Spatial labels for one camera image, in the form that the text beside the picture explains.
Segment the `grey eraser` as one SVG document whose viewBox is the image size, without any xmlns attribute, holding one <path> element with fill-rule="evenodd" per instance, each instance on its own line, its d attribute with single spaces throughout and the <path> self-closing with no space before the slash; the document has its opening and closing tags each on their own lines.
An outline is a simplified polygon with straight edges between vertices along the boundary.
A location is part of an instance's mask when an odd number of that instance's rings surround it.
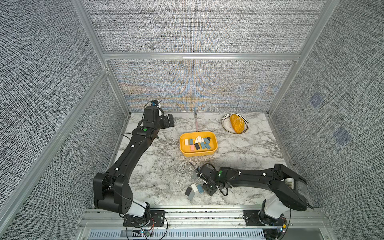
<svg viewBox="0 0 384 240">
<path fill-rule="evenodd" d="M 195 196 L 195 192 L 194 191 L 191 191 L 190 193 L 189 193 L 189 195 L 188 195 L 188 197 L 187 197 L 187 199 L 189 200 L 189 201 L 193 201 L 193 198 L 194 198 L 194 196 Z"/>
</svg>

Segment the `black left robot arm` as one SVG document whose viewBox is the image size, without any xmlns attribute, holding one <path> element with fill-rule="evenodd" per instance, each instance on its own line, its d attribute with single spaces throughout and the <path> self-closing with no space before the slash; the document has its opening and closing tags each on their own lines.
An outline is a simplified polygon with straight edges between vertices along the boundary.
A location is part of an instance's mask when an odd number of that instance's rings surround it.
<svg viewBox="0 0 384 240">
<path fill-rule="evenodd" d="M 172 114 L 144 114 L 144 119 L 132 131 L 131 140 L 118 160 L 105 173 L 97 173 L 93 179 L 94 204 L 97 209 L 130 217 L 149 217 L 149 204 L 134 198 L 130 178 L 144 152 L 158 137 L 159 131 L 174 126 Z"/>
</svg>

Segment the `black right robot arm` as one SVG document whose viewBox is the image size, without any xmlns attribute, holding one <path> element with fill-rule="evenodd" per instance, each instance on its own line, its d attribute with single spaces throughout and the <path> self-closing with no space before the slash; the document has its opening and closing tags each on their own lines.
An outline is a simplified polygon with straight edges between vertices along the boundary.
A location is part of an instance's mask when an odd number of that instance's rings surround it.
<svg viewBox="0 0 384 240">
<path fill-rule="evenodd" d="M 238 170 L 212 164 L 198 167 L 197 176 L 204 181 L 203 189 L 212 196 L 220 191 L 227 196 L 229 189 L 247 187 L 268 190 L 274 195 L 263 201 L 259 211 L 262 224 L 271 224 L 288 210 L 306 211 L 313 206 L 307 200 L 307 181 L 302 176 L 282 164 L 264 170 Z"/>
</svg>

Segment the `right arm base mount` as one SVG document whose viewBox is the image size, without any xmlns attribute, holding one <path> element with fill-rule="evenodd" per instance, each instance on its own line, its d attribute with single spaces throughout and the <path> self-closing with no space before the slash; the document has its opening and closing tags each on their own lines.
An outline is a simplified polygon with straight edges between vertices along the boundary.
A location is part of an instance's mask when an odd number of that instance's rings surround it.
<svg viewBox="0 0 384 240">
<path fill-rule="evenodd" d="M 245 210 L 243 212 L 243 219 L 247 226 L 282 227 L 288 223 L 283 214 L 279 218 L 274 219 L 266 215 L 264 210 Z"/>
</svg>

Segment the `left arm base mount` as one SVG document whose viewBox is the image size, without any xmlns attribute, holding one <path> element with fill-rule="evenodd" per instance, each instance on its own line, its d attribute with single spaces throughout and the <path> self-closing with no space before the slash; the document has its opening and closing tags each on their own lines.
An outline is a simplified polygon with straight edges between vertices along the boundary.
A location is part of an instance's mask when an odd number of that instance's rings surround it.
<svg viewBox="0 0 384 240">
<path fill-rule="evenodd" d="M 126 215 L 124 217 L 124 227 L 163 227 L 165 224 L 165 211 L 150 211 L 150 214 L 145 213 L 143 217 L 135 217 Z"/>
</svg>

